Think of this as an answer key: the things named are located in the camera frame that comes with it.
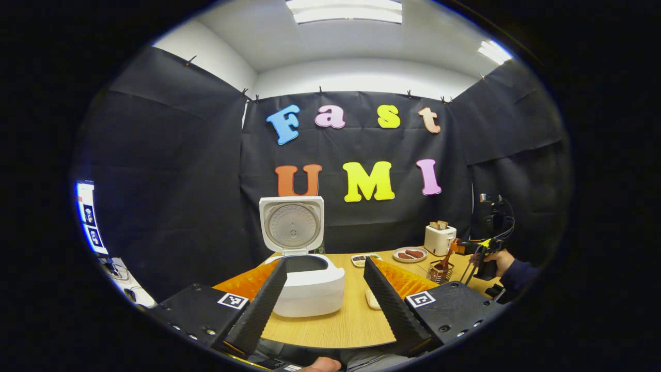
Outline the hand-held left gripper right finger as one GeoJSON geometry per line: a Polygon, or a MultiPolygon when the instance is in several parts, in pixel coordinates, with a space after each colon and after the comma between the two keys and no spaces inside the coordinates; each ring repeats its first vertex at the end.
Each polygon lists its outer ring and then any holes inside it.
{"type": "Polygon", "coordinates": [[[387,344],[390,353],[418,357],[456,344],[498,318],[506,306],[473,290],[460,281],[416,287],[401,296],[387,272],[401,268],[383,260],[366,259],[364,280],[373,292],[395,337],[387,344]]]}

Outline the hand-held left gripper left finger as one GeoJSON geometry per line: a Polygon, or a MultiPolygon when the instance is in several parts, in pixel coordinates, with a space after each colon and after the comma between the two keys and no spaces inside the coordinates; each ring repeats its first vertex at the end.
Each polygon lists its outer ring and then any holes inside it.
{"type": "Polygon", "coordinates": [[[255,352],[287,280],[287,264],[271,263],[271,271],[251,301],[237,290],[193,284],[150,309],[150,316],[198,346],[247,357],[255,352]]]}

